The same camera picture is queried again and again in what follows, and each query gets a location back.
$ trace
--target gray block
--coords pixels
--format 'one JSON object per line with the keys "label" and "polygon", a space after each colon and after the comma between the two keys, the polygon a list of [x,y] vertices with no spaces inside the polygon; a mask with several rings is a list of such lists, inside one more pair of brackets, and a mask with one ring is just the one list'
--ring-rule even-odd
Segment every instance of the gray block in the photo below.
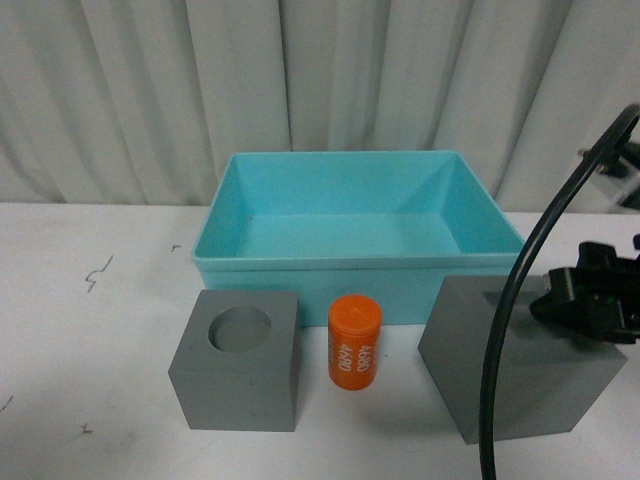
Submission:
{"label": "gray block", "polygon": [[299,372],[294,292],[203,290],[169,367],[202,430],[294,431]]}
{"label": "gray block", "polygon": [[[466,443],[478,442],[484,352],[506,277],[447,277],[418,350]],[[529,313],[545,293],[540,277],[525,281],[511,316],[498,375],[496,440],[568,432],[627,358]]]}

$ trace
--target orange canister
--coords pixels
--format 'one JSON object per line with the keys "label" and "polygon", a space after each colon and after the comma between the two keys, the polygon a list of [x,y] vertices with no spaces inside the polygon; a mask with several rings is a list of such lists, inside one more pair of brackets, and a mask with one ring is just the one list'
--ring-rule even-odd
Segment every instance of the orange canister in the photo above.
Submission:
{"label": "orange canister", "polygon": [[346,390],[367,387],[376,375],[380,306],[364,295],[346,295],[329,308],[329,376]]}

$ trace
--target black mark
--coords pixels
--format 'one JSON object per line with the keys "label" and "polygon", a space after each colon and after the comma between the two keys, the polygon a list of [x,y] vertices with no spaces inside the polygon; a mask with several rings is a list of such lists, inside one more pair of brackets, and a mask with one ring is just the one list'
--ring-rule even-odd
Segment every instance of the black mark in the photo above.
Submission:
{"label": "black mark", "polygon": [[111,255],[109,257],[109,260],[107,261],[107,264],[104,267],[102,267],[100,270],[94,270],[89,275],[87,275],[87,277],[84,279],[85,282],[89,282],[91,284],[91,285],[89,285],[89,290],[87,290],[87,293],[91,292],[91,289],[93,289],[93,286],[96,284],[95,280],[91,280],[91,275],[93,275],[94,273],[102,273],[102,272],[104,272],[107,269],[107,267],[109,266],[109,264],[111,263],[111,260],[113,260],[113,255]]}
{"label": "black mark", "polygon": [[2,408],[0,408],[0,412],[4,412],[4,409],[7,408],[9,406],[9,404],[11,403],[11,400],[13,400],[13,395],[11,395],[9,397],[9,400],[7,400],[7,403],[5,403]]}

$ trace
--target white curtain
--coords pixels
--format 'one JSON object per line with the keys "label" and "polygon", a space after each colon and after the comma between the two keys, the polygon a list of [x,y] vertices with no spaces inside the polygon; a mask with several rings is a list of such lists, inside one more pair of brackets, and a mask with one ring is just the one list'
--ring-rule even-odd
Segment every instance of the white curtain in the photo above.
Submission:
{"label": "white curtain", "polygon": [[4,0],[0,200],[206,205],[234,152],[451,149],[540,211],[640,101],[638,25],[634,0]]}

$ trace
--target white table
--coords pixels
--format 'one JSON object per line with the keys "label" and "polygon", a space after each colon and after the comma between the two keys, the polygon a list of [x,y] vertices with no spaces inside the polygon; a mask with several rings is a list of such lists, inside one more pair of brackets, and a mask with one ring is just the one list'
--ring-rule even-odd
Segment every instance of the white table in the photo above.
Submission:
{"label": "white table", "polygon": [[[190,250],[206,212],[0,204],[0,478],[479,478],[419,325],[383,327],[360,392],[331,383],[326,328],[304,329],[294,433],[189,430],[167,369],[202,288]],[[527,235],[537,215],[509,218]],[[533,273],[574,265],[587,239],[635,256],[638,232],[640,216],[565,215]],[[640,346],[621,350],[573,432],[497,444],[499,478],[640,478]]]}

